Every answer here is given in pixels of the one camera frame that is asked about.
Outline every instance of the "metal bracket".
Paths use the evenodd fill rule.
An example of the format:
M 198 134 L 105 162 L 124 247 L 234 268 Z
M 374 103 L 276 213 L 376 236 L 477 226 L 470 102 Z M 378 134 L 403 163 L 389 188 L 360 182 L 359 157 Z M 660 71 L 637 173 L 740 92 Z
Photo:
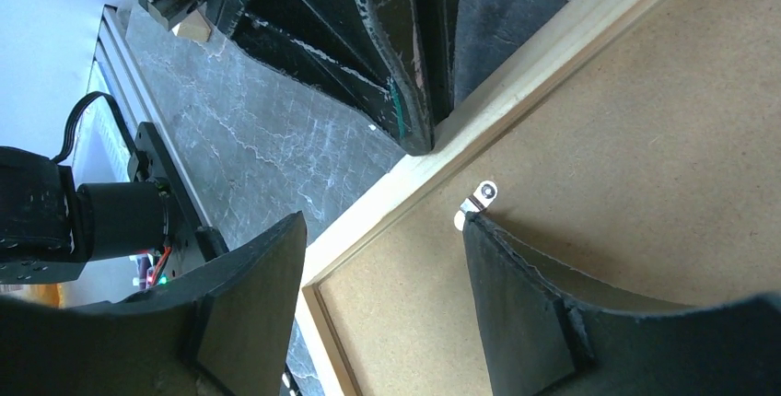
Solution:
M 469 212 L 481 213 L 496 199 L 498 194 L 499 189 L 493 181 L 481 182 L 477 189 L 461 203 L 459 211 L 453 217 L 453 224 L 459 231 L 463 231 L 466 214 Z

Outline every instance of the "wooden block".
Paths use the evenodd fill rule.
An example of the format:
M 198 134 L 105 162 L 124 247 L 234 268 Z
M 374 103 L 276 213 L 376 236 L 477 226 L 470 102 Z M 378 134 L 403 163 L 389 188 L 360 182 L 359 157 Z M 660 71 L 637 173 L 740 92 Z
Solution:
M 192 11 L 189 16 L 171 30 L 177 37 L 205 43 L 212 35 L 212 27 L 200 12 Z
M 324 268 L 302 294 L 355 384 L 328 394 L 491 394 L 452 224 L 483 180 L 494 220 L 627 290 L 710 305 L 781 288 L 778 1 L 665 2 Z

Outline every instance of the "wooden frame edge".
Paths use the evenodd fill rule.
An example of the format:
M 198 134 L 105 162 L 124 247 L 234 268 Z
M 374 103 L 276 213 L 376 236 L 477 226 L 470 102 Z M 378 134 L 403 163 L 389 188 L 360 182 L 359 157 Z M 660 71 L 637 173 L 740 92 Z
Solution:
M 360 390 L 319 283 L 661 1 L 572 0 L 440 124 L 435 153 L 402 158 L 309 246 L 296 319 L 327 396 Z

